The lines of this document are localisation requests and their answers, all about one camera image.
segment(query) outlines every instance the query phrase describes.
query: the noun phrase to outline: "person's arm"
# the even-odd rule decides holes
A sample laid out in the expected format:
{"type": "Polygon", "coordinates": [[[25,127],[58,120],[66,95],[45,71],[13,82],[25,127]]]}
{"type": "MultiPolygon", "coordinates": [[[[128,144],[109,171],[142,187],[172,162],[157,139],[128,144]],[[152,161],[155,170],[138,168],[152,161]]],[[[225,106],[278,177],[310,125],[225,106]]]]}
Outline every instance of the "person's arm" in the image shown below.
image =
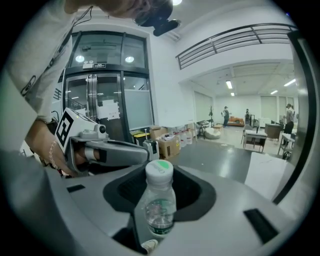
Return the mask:
{"type": "MultiPolygon", "coordinates": [[[[29,130],[25,142],[28,144],[28,146],[37,153],[41,158],[45,159],[47,162],[50,162],[50,148],[53,142],[55,141],[55,136],[49,131],[47,125],[41,121],[36,120],[33,125],[31,126],[31,129],[29,130]]],[[[96,159],[99,159],[99,152],[94,151],[94,157],[96,159]]],[[[75,163],[77,165],[83,164],[87,161],[85,156],[85,148],[82,147],[78,151],[75,152],[75,163]]],[[[54,160],[54,163],[65,173],[71,175],[71,176],[77,176],[76,173],[74,173],[72,170],[70,170],[64,159],[64,154],[62,150],[60,149],[58,143],[54,145],[54,148],[52,150],[52,157],[54,160]]]]}

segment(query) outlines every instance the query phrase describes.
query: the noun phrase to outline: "water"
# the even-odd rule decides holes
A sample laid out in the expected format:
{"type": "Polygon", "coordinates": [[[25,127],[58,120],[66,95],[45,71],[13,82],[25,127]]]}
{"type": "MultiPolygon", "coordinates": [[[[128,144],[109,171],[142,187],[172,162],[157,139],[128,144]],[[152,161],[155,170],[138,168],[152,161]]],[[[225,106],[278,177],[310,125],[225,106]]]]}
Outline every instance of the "water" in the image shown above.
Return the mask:
{"type": "Polygon", "coordinates": [[[144,208],[145,219],[151,233],[164,238],[173,227],[176,204],[168,199],[156,199],[144,208]]]}

